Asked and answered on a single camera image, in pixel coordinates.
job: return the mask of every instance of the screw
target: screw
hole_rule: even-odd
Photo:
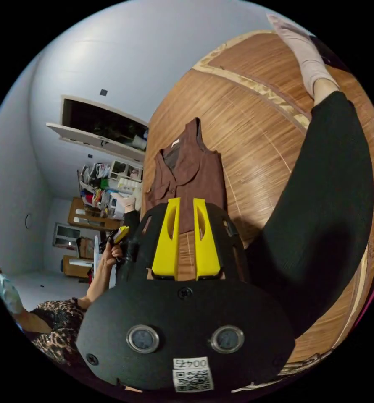
[[[93,354],[86,354],[86,359],[87,359],[87,362],[90,365],[98,365],[99,364],[99,360]]]
[[[187,299],[188,297],[191,297],[192,295],[192,289],[189,287],[183,287],[179,289],[177,292],[177,295],[180,299]]]

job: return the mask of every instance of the white wall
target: white wall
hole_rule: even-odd
[[[47,229],[44,237],[44,269],[49,272],[61,273],[61,260],[64,255],[76,256],[76,251],[57,248],[53,246],[55,224],[68,225],[68,215],[71,209],[70,200],[55,198],[52,201],[50,213],[47,220]],[[99,236],[99,231],[88,230],[86,228],[74,227],[81,231],[81,236],[95,239],[95,235]]]
[[[86,295],[88,284],[63,273],[32,273],[11,276],[23,306],[28,311],[45,301],[62,301]]]
[[[76,170],[83,164],[112,160],[60,141],[45,126],[60,122],[61,95],[107,104],[148,122],[200,58],[240,34],[270,28],[266,9],[243,1],[133,0],[60,35],[44,51],[30,109],[36,153],[55,196],[77,194]],[[101,89],[108,90],[106,97],[99,95]]]
[[[19,76],[0,107],[0,266],[7,274],[40,270],[52,199],[29,134],[29,85],[38,57]],[[28,213],[33,226],[25,227]]]

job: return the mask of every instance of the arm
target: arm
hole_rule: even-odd
[[[117,262],[116,258],[121,256],[122,251],[119,245],[111,248],[110,242],[106,244],[106,249],[103,252],[99,266],[97,267],[95,278],[90,284],[86,295],[78,299],[78,305],[82,309],[88,309],[90,304],[108,290],[111,270]]]
[[[128,207],[124,214],[124,225],[129,227],[129,238],[132,238],[140,224],[140,214],[133,207]]]

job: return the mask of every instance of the white label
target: white label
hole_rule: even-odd
[[[207,357],[174,358],[173,384],[176,392],[213,390],[213,380]]]

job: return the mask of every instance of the dark opening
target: dark opening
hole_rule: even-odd
[[[135,136],[143,139],[147,130],[145,125],[118,113],[71,99],[64,100],[62,124],[127,145]]]
[[[245,281],[245,276],[243,274],[243,267],[242,267],[242,264],[240,262],[239,253],[237,252],[237,249],[236,249],[235,246],[233,246],[233,255],[234,255],[234,260],[236,262],[236,268],[237,268],[237,274],[239,276],[239,280],[240,281]]]
[[[145,226],[144,226],[144,228],[143,228],[143,230],[142,230],[142,235],[145,235],[145,233],[146,233],[146,231],[147,231],[147,229],[148,229],[148,226],[149,226],[149,224],[150,224],[151,218],[152,218],[152,217],[149,216],[148,219],[146,220],[146,224],[145,224]]]

